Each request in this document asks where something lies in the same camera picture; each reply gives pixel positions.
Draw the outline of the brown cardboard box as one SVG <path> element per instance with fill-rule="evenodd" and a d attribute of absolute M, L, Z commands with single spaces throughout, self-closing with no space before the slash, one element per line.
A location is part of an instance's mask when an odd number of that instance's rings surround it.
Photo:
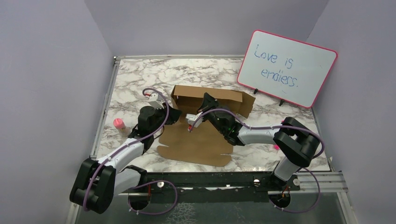
<path fill-rule="evenodd" d="M 171 93 L 172 106 L 182 111 L 177 123 L 167 126 L 159 139 L 157 151 L 170 160 L 222 167 L 231 161 L 233 146 L 216 128 L 206 121 L 188 131 L 187 114 L 197 114 L 204 93 L 208 93 L 227 106 L 233 113 L 245 118 L 253 109 L 255 97 L 244 91 L 175 85 Z"/>

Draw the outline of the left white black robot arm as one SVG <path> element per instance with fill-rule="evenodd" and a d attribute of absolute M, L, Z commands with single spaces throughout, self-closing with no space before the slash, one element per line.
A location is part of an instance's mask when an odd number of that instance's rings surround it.
<path fill-rule="evenodd" d="M 154 134 L 163 125 L 176 123 L 181 114 L 181 110 L 170 106 L 141 108 L 138 122 L 123 144 L 98 160 L 88 158 L 82 162 L 69 200 L 102 214 L 115 195 L 130 188 L 137 192 L 144 190 L 147 179 L 143 175 L 147 171 L 130 166 L 129 162 L 142 156 L 153 144 Z"/>

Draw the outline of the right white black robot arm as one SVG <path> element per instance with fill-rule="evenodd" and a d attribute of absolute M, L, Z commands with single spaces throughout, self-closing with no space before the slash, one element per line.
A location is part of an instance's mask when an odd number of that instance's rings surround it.
<path fill-rule="evenodd" d="M 243 123 L 231 110 L 217 99 L 204 94 L 202 105 L 195 117 L 187 116 L 189 129 L 209 121 L 224 139 L 233 146 L 250 144 L 277 145 L 284 154 L 272 171 L 269 183 L 281 190 L 294 173 L 309 167 L 318 157 L 316 150 L 323 142 L 320 137 L 293 117 L 286 117 L 278 126 L 250 126 Z"/>

